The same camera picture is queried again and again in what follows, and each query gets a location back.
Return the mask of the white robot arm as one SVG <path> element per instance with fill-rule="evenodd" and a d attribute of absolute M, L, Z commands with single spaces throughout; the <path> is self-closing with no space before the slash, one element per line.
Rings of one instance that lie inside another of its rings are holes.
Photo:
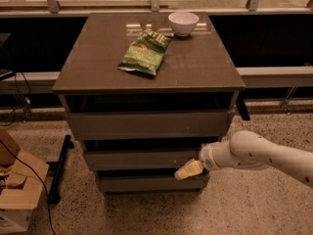
<path fill-rule="evenodd" d="M 198 158 L 187 161 L 174 176 L 183 180 L 205 169 L 262 169 L 266 165 L 313 188 L 312 152 L 278 145 L 246 130 L 236 132 L 229 141 L 204 144 Z"/>

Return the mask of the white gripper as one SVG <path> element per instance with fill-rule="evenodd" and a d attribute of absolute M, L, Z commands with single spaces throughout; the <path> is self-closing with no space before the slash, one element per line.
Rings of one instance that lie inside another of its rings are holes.
<path fill-rule="evenodd" d="M 202 144 L 199 152 L 199 161 L 191 159 L 181 166 L 175 173 L 174 176 L 177 180 L 183 180 L 188 177 L 199 175 L 202 173 L 203 168 L 206 170 L 217 170 L 217 165 L 213 157 L 213 149 L 216 142 L 210 144 Z"/>

